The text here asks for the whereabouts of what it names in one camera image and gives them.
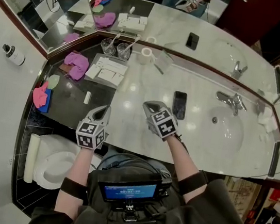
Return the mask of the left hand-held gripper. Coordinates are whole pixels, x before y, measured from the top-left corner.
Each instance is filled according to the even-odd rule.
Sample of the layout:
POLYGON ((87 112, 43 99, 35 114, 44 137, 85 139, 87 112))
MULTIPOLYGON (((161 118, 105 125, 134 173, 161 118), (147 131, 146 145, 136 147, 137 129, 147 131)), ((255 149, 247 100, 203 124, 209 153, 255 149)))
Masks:
POLYGON ((85 119, 89 121, 101 122, 101 125, 80 121, 76 129, 76 140, 78 146, 90 150, 100 149, 106 139, 106 127, 110 120, 111 107, 99 106, 88 112, 85 119))

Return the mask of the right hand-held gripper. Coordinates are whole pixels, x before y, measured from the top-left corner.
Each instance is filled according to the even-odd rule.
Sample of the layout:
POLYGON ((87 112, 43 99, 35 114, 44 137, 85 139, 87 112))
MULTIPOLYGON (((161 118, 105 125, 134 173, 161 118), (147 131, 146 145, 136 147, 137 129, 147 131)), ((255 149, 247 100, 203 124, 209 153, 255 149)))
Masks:
POLYGON ((146 101, 142 105, 147 125, 152 133, 165 140, 177 132, 177 123, 170 109, 164 102, 146 101))

